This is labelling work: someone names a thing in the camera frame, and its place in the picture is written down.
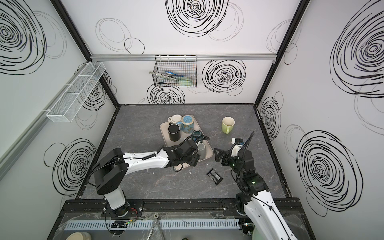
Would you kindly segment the light green mug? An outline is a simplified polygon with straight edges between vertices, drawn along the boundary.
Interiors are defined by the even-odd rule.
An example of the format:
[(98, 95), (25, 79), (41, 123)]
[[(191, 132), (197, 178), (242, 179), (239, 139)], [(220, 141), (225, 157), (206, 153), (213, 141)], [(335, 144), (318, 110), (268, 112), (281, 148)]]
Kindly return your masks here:
[(222, 120), (222, 132), (228, 135), (234, 128), (235, 123), (232, 117), (224, 117)]

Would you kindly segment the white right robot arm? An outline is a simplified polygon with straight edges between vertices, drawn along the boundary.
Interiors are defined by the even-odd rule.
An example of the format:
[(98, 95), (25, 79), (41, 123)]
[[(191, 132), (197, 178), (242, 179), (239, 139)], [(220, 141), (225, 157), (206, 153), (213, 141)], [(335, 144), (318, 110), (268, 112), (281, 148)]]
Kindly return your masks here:
[(249, 138), (235, 138), (229, 150), (214, 149), (215, 161), (230, 167), (240, 189), (237, 194), (237, 211), (247, 216), (255, 226), (255, 235), (261, 240), (296, 240), (287, 222), (278, 210), (264, 179), (256, 172), (254, 158), (249, 150), (255, 132)]

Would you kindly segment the grey mug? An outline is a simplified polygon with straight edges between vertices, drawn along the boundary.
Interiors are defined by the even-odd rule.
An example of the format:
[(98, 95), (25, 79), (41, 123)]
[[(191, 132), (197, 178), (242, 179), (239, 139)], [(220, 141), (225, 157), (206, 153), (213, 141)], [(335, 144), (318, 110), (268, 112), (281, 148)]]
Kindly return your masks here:
[(200, 160), (205, 159), (207, 155), (206, 145), (203, 142), (198, 142), (197, 147), (198, 147), (198, 155), (200, 156)]

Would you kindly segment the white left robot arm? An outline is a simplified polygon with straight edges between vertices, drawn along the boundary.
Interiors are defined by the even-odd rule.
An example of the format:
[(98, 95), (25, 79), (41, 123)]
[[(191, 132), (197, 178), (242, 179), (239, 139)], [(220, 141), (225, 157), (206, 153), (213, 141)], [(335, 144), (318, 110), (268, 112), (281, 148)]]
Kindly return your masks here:
[(125, 176), (148, 169), (173, 168), (187, 164), (191, 167), (200, 160), (198, 146), (193, 140), (184, 140), (179, 145), (160, 147), (146, 153), (124, 153), (113, 149), (92, 170), (97, 194), (104, 196), (111, 210), (120, 210), (128, 203), (120, 184)]

